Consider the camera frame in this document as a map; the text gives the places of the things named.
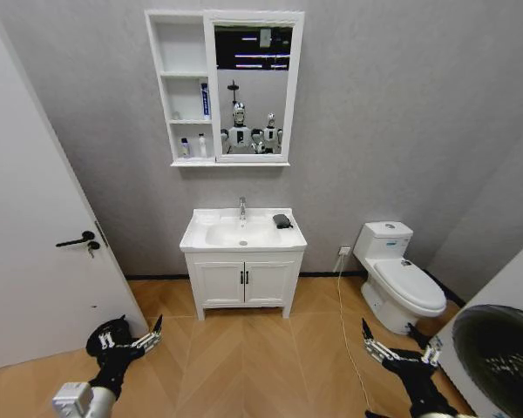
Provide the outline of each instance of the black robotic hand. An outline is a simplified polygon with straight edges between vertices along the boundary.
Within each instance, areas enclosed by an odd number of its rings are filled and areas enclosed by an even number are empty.
[[[401,379],[411,398],[412,417],[418,418],[429,413],[457,415],[457,410],[439,393],[432,381],[432,375],[437,368],[436,361],[426,360],[426,354],[423,355],[417,351],[387,348],[374,340],[370,327],[364,319],[363,337],[364,345],[370,355],[380,361],[385,369]],[[367,411],[366,416],[378,418],[380,415]]]
[[[124,374],[130,363],[142,357],[159,341],[162,320],[161,315],[153,331],[139,340],[130,334],[130,326],[124,316],[98,327],[85,346],[87,353],[97,358],[100,367],[97,376],[89,381],[92,388],[110,389],[118,399],[122,392]]]

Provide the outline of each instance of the door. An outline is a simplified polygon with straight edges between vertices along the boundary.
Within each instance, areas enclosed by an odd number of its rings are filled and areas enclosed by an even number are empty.
[[[195,263],[204,307],[244,302],[244,263]]]
[[[93,232],[87,243],[55,247]],[[146,323],[0,24],[0,367],[85,346],[96,326]]]
[[[246,303],[281,305],[294,261],[247,262]]]

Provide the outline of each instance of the white sink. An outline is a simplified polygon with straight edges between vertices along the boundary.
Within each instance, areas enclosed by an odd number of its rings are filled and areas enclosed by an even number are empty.
[[[273,216],[283,213],[292,228],[277,229]],[[306,240],[291,209],[246,209],[246,222],[238,208],[194,209],[180,249],[184,253],[212,251],[298,251]]]

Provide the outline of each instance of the small bottle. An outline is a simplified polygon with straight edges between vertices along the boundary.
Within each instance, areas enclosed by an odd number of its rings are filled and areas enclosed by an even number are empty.
[[[201,103],[203,108],[203,118],[211,119],[211,103],[209,103],[209,88],[207,83],[200,82]]]
[[[202,158],[207,158],[206,138],[203,133],[200,134],[200,155]]]
[[[188,143],[187,138],[181,139],[180,145],[182,147],[182,157],[190,158],[190,144]]]

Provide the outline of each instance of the toilet tank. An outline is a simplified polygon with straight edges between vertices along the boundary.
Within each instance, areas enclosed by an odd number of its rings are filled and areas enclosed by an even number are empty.
[[[354,254],[361,261],[403,257],[411,237],[412,230],[401,222],[369,222],[358,236]]]

